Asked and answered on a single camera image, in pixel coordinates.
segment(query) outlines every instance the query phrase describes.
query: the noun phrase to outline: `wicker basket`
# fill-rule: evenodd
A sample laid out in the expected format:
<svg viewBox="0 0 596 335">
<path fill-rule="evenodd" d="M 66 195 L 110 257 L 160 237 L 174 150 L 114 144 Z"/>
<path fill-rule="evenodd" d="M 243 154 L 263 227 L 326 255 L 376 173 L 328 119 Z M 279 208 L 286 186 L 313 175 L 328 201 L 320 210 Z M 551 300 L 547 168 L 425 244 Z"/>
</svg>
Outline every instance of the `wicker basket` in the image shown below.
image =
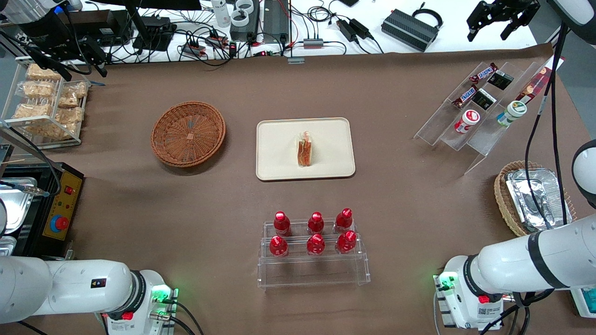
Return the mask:
<svg viewBox="0 0 596 335">
<path fill-rule="evenodd" d="M 501 172 L 495 178 L 495 198 L 496 203 L 499 205 L 499 210 L 501 211 L 501 215 L 503 219 L 509 226 L 509 228 L 515 233 L 517 236 L 524 236 L 530 234 L 530 232 L 522 225 L 520 221 L 519 215 L 517 214 L 517 210 L 511 196 L 509 194 L 509 189 L 507 188 L 507 184 L 505 183 L 505 175 L 508 172 L 513 170 L 519 170 L 525 168 L 525 161 L 518 160 L 516 162 L 511 162 L 501 170 Z M 539 169 L 542 166 L 536 163 L 528 162 L 528 168 L 530 169 Z M 567 202 L 567 206 L 569 207 L 569 212 L 571 213 L 572 220 L 575 221 L 578 219 L 575 208 L 573 204 L 571 204 L 571 200 L 569 199 L 569 195 L 567 192 L 564 191 L 565 194 L 565 201 Z"/>
<path fill-rule="evenodd" d="M 188 168 L 205 162 L 222 145 L 225 122 L 210 104 L 189 101 L 168 109 L 151 132 L 151 148 L 163 163 Z"/>
</svg>

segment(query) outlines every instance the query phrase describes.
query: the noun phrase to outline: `red bottle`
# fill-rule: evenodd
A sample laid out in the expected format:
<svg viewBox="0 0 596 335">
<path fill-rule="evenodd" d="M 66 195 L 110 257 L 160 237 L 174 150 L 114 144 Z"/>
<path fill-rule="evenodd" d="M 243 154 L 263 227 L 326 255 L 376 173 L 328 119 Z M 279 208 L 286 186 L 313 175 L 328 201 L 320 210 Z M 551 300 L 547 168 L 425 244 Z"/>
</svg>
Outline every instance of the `red bottle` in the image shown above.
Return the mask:
<svg viewBox="0 0 596 335">
<path fill-rule="evenodd" d="M 320 234 L 323 232 L 323 227 L 325 227 L 323 216 L 319 212 L 314 212 L 308 220 L 308 233 L 310 235 Z"/>
<path fill-rule="evenodd" d="M 275 257 L 286 257 L 288 255 L 288 242 L 283 237 L 273 236 L 269 243 L 269 251 Z"/>
<path fill-rule="evenodd" d="M 339 213 L 336 217 L 335 224 L 333 225 L 333 231 L 341 234 L 350 230 L 352 226 L 352 210 L 349 208 L 345 208 Z"/>
<path fill-rule="evenodd" d="M 275 228 L 275 233 L 279 236 L 292 236 L 290 219 L 288 219 L 288 217 L 282 211 L 279 211 L 275 214 L 275 219 L 273 219 L 273 227 Z"/>
<path fill-rule="evenodd" d="M 318 256 L 325 250 L 325 240 L 320 234 L 314 234 L 306 242 L 306 250 L 311 256 Z"/>
<path fill-rule="evenodd" d="M 337 238 L 336 251 L 338 253 L 349 253 L 354 247 L 356 247 L 356 233 L 354 231 L 348 230 Z"/>
</svg>

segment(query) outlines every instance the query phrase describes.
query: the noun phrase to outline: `clear acrylic rack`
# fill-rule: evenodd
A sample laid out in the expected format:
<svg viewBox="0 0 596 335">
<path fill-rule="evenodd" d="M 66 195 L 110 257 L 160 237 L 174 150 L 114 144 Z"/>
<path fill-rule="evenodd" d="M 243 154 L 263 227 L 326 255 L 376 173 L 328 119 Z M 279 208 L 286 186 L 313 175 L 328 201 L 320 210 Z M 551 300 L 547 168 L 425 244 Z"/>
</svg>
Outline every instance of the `clear acrylic rack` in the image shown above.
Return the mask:
<svg viewBox="0 0 596 335">
<path fill-rule="evenodd" d="M 263 225 L 263 238 L 260 241 L 258 280 L 262 289 L 272 287 L 315 286 L 329 284 L 364 285 L 371 281 L 368 270 L 368 255 L 362 236 L 357 234 L 356 247 L 347 254 L 335 251 L 339 234 L 333 233 L 334 218 L 324 218 L 323 238 L 325 250 L 321 255 L 311 256 L 306 251 L 310 235 L 306 227 L 308 220 L 291 223 L 292 236 L 284 237 L 288 242 L 289 255 L 278 258 L 269 251 L 271 237 L 275 235 L 273 222 Z"/>
<path fill-rule="evenodd" d="M 466 173 L 471 171 L 486 156 L 491 152 L 495 144 L 507 131 L 507 127 L 503 127 L 496 122 L 496 117 L 505 110 L 507 105 L 514 101 L 527 85 L 527 83 L 534 77 L 538 70 L 542 67 L 539 63 L 532 63 L 526 70 L 520 70 L 509 62 L 506 62 L 499 67 L 501 71 L 512 76 L 513 81 L 507 86 L 505 90 L 501 90 L 488 82 L 487 78 L 481 80 L 476 87 L 484 89 L 488 94 L 496 99 L 487 110 L 482 109 L 471 99 L 465 103 L 461 108 L 453 105 L 453 102 L 459 98 L 465 91 L 469 90 L 472 82 L 469 77 L 474 76 L 482 70 L 488 68 L 486 63 L 480 63 L 462 82 L 461 84 L 445 99 L 443 104 L 435 111 L 435 113 L 426 121 L 420 130 L 414 135 L 414 138 L 419 137 L 426 143 L 434 146 L 439 141 L 444 142 L 455 151 L 460 151 L 466 144 L 478 152 L 478 156 L 466 170 Z M 454 125 L 460 119 L 461 115 L 468 109 L 473 109 L 480 113 L 480 122 L 470 128 L 466 134 L 459 134 L 455 131 Z"/>
</svg>

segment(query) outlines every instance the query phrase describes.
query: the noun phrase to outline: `black package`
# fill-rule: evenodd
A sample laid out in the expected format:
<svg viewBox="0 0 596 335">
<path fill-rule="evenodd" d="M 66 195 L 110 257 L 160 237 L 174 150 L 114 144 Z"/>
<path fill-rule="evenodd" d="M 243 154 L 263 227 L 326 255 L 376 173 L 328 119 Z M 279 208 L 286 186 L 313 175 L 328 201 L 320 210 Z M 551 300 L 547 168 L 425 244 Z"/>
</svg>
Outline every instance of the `black package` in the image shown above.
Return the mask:
<svg viewBox="0 0 596 335">
<path fill-rule="evenodd" d="M 501 70 L 497 70 L 492 77 L 488 80 L 489 83 L 495 85 L 500 89 L 505 89 L 511 82 L 513 81 L 513 77 L 506 74 Z"/>
<path fill-rule="evenodd" d="M 482 109 L 487 110 L 488 107 L 496 102 L 496 99 L 488 94 L 488 92 L 480 88 L 472 97 L 472 101 L 474 101 L 478 106 L 481 106 Z"/>
</svg>

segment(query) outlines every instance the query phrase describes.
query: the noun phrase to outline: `brown mat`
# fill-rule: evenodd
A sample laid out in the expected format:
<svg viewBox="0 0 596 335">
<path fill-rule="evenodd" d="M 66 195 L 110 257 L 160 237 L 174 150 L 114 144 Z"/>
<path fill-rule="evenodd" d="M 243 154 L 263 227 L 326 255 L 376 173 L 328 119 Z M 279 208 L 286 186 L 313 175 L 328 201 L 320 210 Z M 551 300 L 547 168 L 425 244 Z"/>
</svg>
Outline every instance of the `brown mat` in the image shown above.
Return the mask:
<svg viewBox="0 0 596 335">
<path fill-rule="evenodd" d="M 181 289 L 181 302 L 208 335 L 434 334 L 432 275 L 453 256 L 515 237 L 499 215 L 492 183 L 504 165 L 523 159 L 539 102 L 530 104 L 531 113 L 516 121 L 465 177 L 474 155 L 431 148 L 412 136 L 479 62 L 522 67 L 550 54 L 542 45 L 519 51 L 314 57 L 298 66 L 263 57 L 214 70 L 199 63 L 109 67 L 103 79 L 107 86 L 92 91 L 83 144 L 52 155 L 87 176 L 72 229 L 77 256 L 158 271 Z M 592 210 L 573 183 L 570 160 L 589 138 L 560 82 L 557 87 L 563 180 L 582 218 Z M 226 140 L 220 153 L 198 169 L 168 169 L 151 151 L 151 128 L 170 106 L 188 100 L 221 111 Z M 333 116 L 351 124 L 353 177 L 256 178 L 258 122 Z M 554 168 L 550 129 L 549 117 L 543 118 L 530 157 Z M 257 288 L 263 221 L 277 210 L 298 219 L 314 210 L 332 216 L 344 207 L 354 210 L 367 245 L 371 283 Z M 50 335 L 103 333 L 89 314 L 28 321 Z M 556 293 L 532 306 L 527 333 L 594 334 L 595 326 L 572 314 L 567 293 Z M 0 333 L 30 331 L 0 325 Z"/>
</svg>

